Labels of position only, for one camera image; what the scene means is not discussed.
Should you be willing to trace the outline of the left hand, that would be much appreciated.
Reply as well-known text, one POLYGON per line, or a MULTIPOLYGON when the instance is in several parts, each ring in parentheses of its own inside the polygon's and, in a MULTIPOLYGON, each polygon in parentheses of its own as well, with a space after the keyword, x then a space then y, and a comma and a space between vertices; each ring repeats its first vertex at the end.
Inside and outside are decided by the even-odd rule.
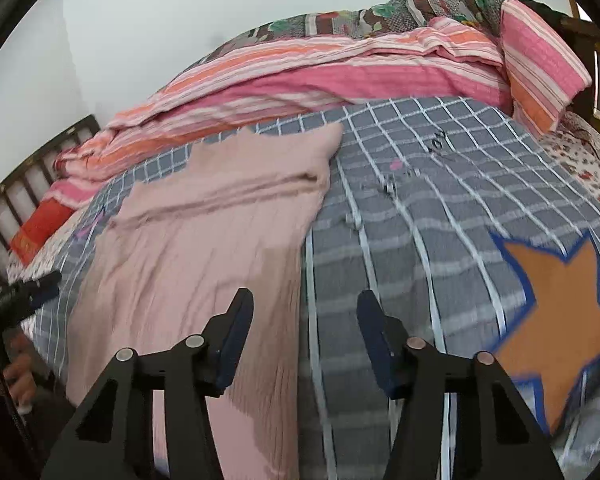
POLYGON ((9 344, 15 351, 15 356, 4 368, 2 375, 18 412, 25 413, 30 410, 36 393, 36 383, 32 374, 31 341, 21 330, 17 330, 9 344))

